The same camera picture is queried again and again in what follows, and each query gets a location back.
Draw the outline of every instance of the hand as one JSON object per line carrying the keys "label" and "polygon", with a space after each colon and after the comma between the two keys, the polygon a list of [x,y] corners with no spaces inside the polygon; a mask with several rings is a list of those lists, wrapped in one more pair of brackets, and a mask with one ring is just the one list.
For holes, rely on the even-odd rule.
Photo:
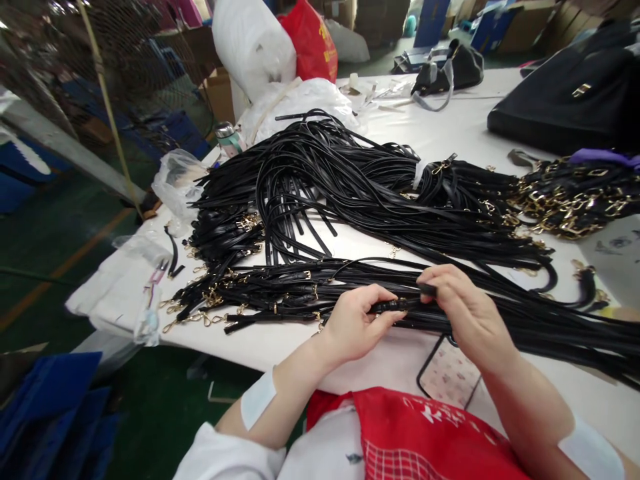
{"label": "hand", "polygon": [[[502,375],[518,364],[516,349],[504,320],[491,298],[453,265],[431,267],[417,283],[437,288],[436,301],[453,328],[453,338],[483,375]],[[432,298],[422,295],[423,303]]]}
{"label": "hand", "polygon": [[358,360],[373,350],[406,312],[388,311],[378,318],[367,312],[374,303],[397,299],[396,295],[376,284],[340,295],[325,328],[317,336],[323,341],[327,360],[338,366]]}

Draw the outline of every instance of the factory floor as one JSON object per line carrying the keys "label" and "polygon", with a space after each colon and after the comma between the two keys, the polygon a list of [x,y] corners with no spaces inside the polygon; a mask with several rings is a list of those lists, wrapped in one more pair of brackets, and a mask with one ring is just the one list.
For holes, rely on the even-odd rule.
{"label": "factory floor", "polygon": [[[372,51],[370,62],[341,64],[339,77],[352,72],[384,75],[393,57],[412,46],[413,39],[401,39],[393,47]],[[525,57],[490,59],[486,68],[516,66],[532,58]],[[132,146],[127,150],[134,182],[148,187],[157,165],[137,155]],[[117,164],[113,150],[104,158]],[[134,210],[123,208],[100,184],[70,170],[0,221],[5,232],[0,238],[3,272],[15,269],[55,281],[0,274],[0,352],[44,342],[46,354],[69,352],[93,328],[86,318],[66,312],[64,302],[113,252],[114,238],[135,232]],[[198,352],[174,347],[143,349],[113,376],[123,416],[108,479],[170,479],[198,426],[215,423],[228,407],[208,402],[211,382],[212,396],[238,398],[260,375],[210,357],[203,366],[207,377],[189,380],[187,368],[198,357]],[[295,436],[300,432],[298,426]]]}

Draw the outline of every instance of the red apron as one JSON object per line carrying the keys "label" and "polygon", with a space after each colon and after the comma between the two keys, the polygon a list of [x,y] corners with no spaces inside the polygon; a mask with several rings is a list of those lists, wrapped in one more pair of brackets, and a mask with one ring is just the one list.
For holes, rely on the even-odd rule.
{"label": "red apron", "polygon": [[340,397],[316,391],[307,430],[352,399],[361,425],[365,478],[528,479],[509,441],[472,414],[442,402],[374,387]]}

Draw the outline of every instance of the white table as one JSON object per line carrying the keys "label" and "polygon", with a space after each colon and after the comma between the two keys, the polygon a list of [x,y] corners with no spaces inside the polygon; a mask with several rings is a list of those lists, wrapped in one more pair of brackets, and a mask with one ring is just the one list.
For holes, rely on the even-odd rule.
{"label": "white table", "polygon": [[[362,82],[378,82],[381,86],[392,79],[402,77],[372,77]],[[364,111],[360,116],[364,126],[363,134],[368,138],[385,143],[394,141],[412,146],[423,159],[440,161],[456,152],[458,158],[486,167],[494,165],[498,171],[515,175],[526,172],[507,160],[508,152],[517,143],[496,137],[486,129],[487,114],[520,81],[516,69],[488,70],[485,80],[478,87],[454,95],[449,106],[440,113],[420,109],[416,105],[405,105],[396,111]],[[361,102],[355,99],[354,104]],[[399,100],[381,102],[385,105]],[[534,155],[552,159],[553,157],[533,149]],[[157,232],[158,242],[171,250],[169,239],[162,232],[170,220],[170,213],[162,207],[159,216],[140,228],[138,235]],[[335,257],[357,259],[362,257],[386,257],[390,245],[372,239],[367,235],[341,224],[336,224],[338,237],[333,237],[326,226],[314,220],[322,239]],[[560,241],[554,237],[542,236],[548,246],[556,249],[553,264],[560,282],[552,291],[556,299],[572,301],[579,291],[572,278],[572,259],[584,261],[576,244]],[[310,235],[300,239],[314,247]],[[179,264],[186,266],[176,279],[164,278],[160,284],[162,298],[168,299],[174,292],[186,285],[198,274],[192,273],[201,262],[186,258],[180,248]],[[397,258],[426,262],[406,251],[400,250]],[[264,255],[253,255],[245,259],[244,265],[263,265]],[[141,289],[153,268],[145,260],[131,258],[117,251],[105,260],[96,274],[80,287],[67,302],[67,307],[78,315],[86,315],[97,329],[131,337],[133,325],[141,302]],[[526,288],[534,288],[546,283],[546,274],[529,277],[512,269],[501,269],[504,275]],[[219,314],[235,312],[235,307],[222,308]],[[172,322],[174,315],[166,310],[160,314],[161,327]],[[288,356],[298,345],[308,339],[317,329],[316,325],[287,323],[281,325],[252,325],[230,336],[218,323],[205,328],[202,323],[178,325],[168,334],[161,335],[164,343],[195,349],[248,367],[266,371]],[[433,349],[436,335],[392,329],[388,336],[365,358],[346,364],[328,376],[320,388],[332,393],[364,389],[382,385],[391,389],[420,394],[416,376]],[[609,438],[620,450],[640,463],[640,393],[624,385],[612,383],[599,375],[594,375],[568,363],[526,355],[560,390],[575,412],[580,414],[602,434]],[[493,402],[484,384],[476,390],[469,411],[484,419],[490,425],[502,430]]]}

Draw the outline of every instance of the white sleeve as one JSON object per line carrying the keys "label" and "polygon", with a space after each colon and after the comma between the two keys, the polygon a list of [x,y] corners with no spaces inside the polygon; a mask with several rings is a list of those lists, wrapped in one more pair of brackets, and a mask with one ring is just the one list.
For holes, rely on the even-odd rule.
{"label": "white sleeve", "polygon": [[182,458],[173,480],[275,480],[286,449],[268,449],[250,440],[223,435],[204,423]]}

